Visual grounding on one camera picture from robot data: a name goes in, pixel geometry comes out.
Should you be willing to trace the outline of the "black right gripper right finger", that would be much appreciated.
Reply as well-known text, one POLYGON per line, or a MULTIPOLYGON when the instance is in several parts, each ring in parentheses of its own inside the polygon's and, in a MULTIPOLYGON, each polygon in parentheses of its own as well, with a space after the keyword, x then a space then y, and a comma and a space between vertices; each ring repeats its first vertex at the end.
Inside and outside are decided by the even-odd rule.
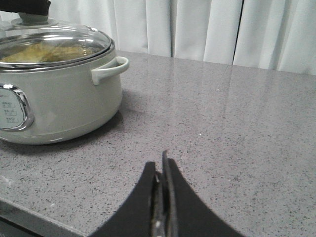
POLYGON ((162 153, 163 199, 168 237, 241 237, 211 211, 183 177, 175 160, 162 153))

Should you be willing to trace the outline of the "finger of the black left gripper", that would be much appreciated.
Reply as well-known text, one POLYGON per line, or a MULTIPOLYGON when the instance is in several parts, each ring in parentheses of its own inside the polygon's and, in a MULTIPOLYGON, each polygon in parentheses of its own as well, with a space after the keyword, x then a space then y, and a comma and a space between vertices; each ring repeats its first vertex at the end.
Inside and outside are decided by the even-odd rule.
POLYGON ((1 11, 43 16, 48 15, 50 5, 49 0, 0 0, 1 11))

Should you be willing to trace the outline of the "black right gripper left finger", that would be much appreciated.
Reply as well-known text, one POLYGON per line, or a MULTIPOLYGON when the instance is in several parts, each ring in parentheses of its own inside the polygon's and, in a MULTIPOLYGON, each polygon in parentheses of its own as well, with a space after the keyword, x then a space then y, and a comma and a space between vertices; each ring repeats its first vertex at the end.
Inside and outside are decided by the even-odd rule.
POLYGON ((141 177, 125 202, 92 237, 149 237, 151 235, 152 193, 156 168, 145 164, 141 177))

